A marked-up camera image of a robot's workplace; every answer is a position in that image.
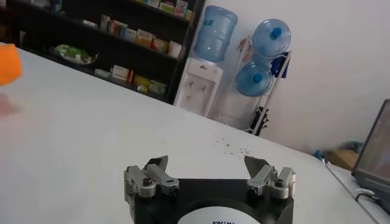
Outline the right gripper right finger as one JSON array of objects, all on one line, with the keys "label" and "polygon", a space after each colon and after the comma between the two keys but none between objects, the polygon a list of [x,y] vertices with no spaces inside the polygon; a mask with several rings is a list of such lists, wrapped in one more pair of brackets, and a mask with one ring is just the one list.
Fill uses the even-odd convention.
[{"label": "right gripper right finger", "polygon": [[250,199],[260,198],[269,194],[276,200],[286,200],[295,196],[296,173],[290,167],[284,167],[280,172],[265,159],[251,156],[244,157],[244,163],[249,172],[247,180],[247,196]]}]

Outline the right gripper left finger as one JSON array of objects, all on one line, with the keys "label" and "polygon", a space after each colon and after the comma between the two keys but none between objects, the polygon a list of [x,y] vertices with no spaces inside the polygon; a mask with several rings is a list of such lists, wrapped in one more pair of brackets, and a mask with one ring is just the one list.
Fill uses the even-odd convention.
[{"label": "right gripper left finger", "polygon": [[130,200],[135,196],[152,198],[160,192],[169,197],[176,197],[179,193],[179,180],[169,176],[165,171],[168,165],[168,155],[150,159],[140,169],[138,166],[129,166],[124,171],[124,199]]}]

